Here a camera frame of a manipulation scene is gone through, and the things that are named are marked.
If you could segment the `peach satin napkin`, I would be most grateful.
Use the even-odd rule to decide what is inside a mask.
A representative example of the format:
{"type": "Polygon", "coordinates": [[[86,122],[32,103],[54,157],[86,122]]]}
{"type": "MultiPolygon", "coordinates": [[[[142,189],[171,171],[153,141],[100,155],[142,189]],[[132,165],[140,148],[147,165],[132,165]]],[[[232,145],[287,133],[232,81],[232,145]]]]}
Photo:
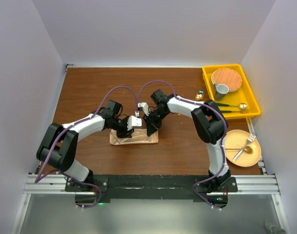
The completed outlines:
{"type": "Polygon", "coordinates": [[[117,132],[111,130],[109,134],[109,142],[111,145],[136,145],[136,144],[157,144],[159,142],[158,132],[147,135],[147,129],[135,129],[131,134],[131,138],[118,138],[117,132]]]}

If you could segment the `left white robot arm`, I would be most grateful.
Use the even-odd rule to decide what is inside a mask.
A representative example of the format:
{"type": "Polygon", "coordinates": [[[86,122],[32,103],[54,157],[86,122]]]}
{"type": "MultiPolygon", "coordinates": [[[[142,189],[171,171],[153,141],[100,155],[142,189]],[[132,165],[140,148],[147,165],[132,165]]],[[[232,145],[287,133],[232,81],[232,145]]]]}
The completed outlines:
{"type": "Polygon", "coordinates": [[[105,129],[115,130],[119,138],[131,138],[134,128],[141,125],[136,116],[121,118],[122,104],[113,100],[88,116],[68,124],[49,125],[37,150],[36,158],[46,165],[76,181],[82,191],[93,187],[93,172],[79,163],[76,157],[77,144],[93,133],[105,129]]]}

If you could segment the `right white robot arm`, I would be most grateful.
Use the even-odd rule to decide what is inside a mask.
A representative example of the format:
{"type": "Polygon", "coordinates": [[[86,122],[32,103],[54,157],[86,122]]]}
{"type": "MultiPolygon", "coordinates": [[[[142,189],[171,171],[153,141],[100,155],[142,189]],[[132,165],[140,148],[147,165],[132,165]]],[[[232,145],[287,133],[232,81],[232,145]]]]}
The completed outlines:
{"type": "Polygon", "coordinates": [[[203,183],[209,184],[211,189],[219,192],[227,185],[231,173],[225,156],[225,134],[228,124],[213,100],[207,102],[192,101],[175,94],[166,95],[157,90],[151,95],[157,108],[149,110],[145,102],[138,103],[138,109],[144,112],[143,119],[150,136],[161,128],[162,120],[170,113],[190,117],[199,138],[206,143],[209,156],[209,177],[203,183]]]}

